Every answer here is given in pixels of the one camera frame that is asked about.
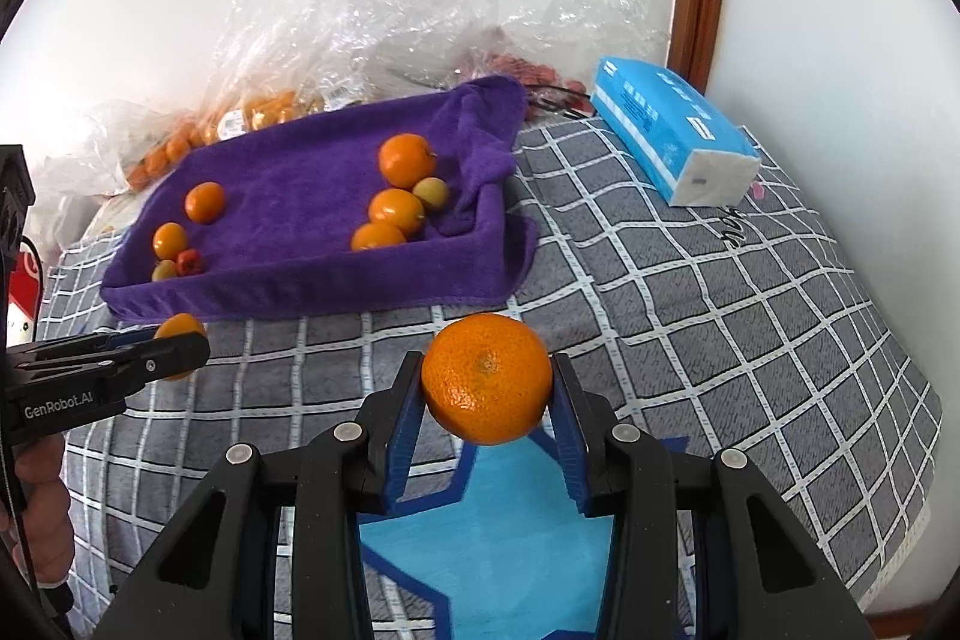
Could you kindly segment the person's left hand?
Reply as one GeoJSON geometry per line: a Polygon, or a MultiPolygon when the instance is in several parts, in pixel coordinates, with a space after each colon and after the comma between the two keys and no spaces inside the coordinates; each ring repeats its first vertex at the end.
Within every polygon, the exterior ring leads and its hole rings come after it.
{"type": "Polygon", "coordinates": [[[32,442],[14,462],[18,481],[31,489],[21,520],[41,587],[62,585],[75,557],[70,494],[60,477],[64,452],[64,436],[53,434],[32,442]]]}

